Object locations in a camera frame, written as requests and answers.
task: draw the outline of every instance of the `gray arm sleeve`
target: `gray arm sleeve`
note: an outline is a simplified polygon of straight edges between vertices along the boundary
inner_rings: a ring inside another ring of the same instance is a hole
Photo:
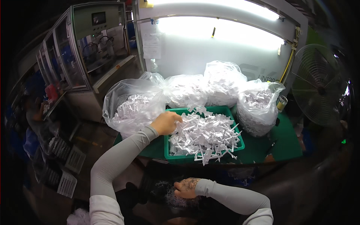
[[[154,128],[146,126],[106,151],[91,169],[90,196],[106,195],[116,200],[113,180],[158,136]]]
[[[232,211],[243,215],[253,214],[261,208],[270,208],[270,200],[263,194],[245,188],[217,184],[207,179],[199,180],[195,194],[211,197]]]

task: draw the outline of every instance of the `hand tattoo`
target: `hand tattoo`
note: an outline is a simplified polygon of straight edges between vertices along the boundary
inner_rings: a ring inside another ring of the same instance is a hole
[[[187,191],[191,189],[195,189],[198,184],[200,178],[189,177],[181,182],[182,186],[179,191]]]

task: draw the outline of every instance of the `green table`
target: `green table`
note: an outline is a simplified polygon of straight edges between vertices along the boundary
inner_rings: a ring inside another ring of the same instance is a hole
[[[238,158],[232,159],[229,154],[224,155],[221,158],[221,162],[211,162],[213,164],[253,164],[263,163],[267,156],[266,151],[270,145],[275,141],[276,144],[272,147],[270,153],[273,155],[275,161],[287,161],[290,159],[298,158],[302,156],[302,150],[298,142],[295,131],[292,124],[285,114],[285,112],[279,113],[278,118],[280,120],[279,126],[274,126],[270,131],[270,135],[254,138],[247,134],[245,131],[241,133],[244,140],[245,148],[240,151],[236,151],[233,154]],[[116,136],[114,145],[121,142],[120,133]],[[153,140],[140,154],[139,156],[147,158],[156,158],[166,160],[164,157],[164,136],[159,136]]]

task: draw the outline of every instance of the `cup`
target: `cup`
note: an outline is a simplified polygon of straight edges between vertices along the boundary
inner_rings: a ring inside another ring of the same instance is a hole
[[[287,103],[288,103],[288,99],[283,95],[279,95],[276,101],[276,106],[280,113],[284,110]]]

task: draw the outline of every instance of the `electric fan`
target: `electric fan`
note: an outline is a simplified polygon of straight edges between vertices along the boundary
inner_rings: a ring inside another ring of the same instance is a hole
[[[304,115],[321,126],[338,121],[347,84],[337,56],[322,45],[306,45],[296,53],[291,73],[295,75],[292,92]]]

